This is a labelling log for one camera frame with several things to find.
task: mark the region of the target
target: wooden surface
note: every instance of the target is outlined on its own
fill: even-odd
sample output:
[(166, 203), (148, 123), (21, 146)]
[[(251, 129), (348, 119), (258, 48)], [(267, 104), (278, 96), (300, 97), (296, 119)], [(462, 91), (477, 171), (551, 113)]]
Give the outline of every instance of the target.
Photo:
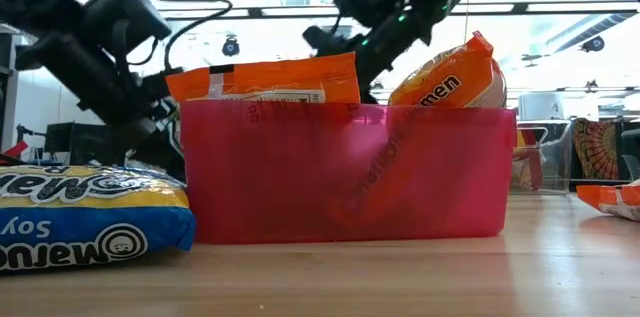
[(5, 316), (640, 316), (640, 223), (514, 196), (500, 237), (214, 247), (0, 278)]

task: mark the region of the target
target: clear plastic container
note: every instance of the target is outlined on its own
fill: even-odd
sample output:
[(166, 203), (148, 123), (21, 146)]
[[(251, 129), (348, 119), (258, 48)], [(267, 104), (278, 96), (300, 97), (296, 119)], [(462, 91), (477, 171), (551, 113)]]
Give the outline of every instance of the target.
[(510, 193), (569, 193), (571, 146), (571, 121), (519, 121)]
[(196, 241), (486, 237), (502, 230), (508, 110), (188, 101)]

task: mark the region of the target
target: food package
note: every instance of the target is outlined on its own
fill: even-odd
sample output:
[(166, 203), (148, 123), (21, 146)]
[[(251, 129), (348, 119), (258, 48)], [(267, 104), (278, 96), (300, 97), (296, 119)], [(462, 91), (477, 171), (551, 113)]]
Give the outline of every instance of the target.
[(190, 99), (360, 102), (353, 53), (199, 68), (168, 76), (166, 80), (178, 102)]
[(391, 94), (389, 104), (448, 108), (504, 107), (504, 75), (492, 58), (493, 46), (480, 34), (440, 53), (411, 74)]
[(122, 261), (195, 234), (183, 185), (107, 167), (0, 167), (0, 272)]
[(602, 213), (640, 221), (640, 180), (624, 186), (578, 186), (578, 197)]
[(537, 191), (542, 184), (541, 153), (532, 130), (518, 130), (517, 147), (513, 150), (511, 189)]

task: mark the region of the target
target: orange package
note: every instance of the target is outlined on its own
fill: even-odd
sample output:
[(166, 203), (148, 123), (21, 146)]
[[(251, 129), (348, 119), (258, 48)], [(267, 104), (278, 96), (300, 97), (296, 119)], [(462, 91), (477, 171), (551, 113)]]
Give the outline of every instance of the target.
[(393, 91), (389, 104), (504, 107), (504, 75), (492, 55), (493, 46), (480, 32), (474, 32), (465, 45), (440, 53), (407, 77)]
[(359, 103), (353, 53), (303, 60), (199, 68), (166, 78), (171, 95), (190, 99)]
[(578, 197), (600, 212), (640, 221), (640, 180), (624, 186), (578, 186)]

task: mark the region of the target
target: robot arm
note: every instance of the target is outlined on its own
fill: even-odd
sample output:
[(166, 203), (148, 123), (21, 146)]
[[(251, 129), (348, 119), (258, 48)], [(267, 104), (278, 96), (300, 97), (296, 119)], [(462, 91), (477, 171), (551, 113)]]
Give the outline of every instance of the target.
[(38, 37), (19, 52), (17, 66), (42, 64), (79, 98), (78, 107), (111, 127), (100, 162), (132, 151), (133, 158), (184, 178), (163, 75), (142, 80), (126, 60), (147, 39), (171, 34), (149, 0), (0, 0), (0, 20)]
[(431, 43), (433, 26), (442, 21), (460, 0), (334, 0), (340, 16), (353, 17), (371, 28), (363, 36), (351, 39), (334, 36), (320, 28), (309, 27), (303, 37), (318, 56), (356, 53), (356, 70), (361, 99), (376, 103), (370, 84), (417, 39)]

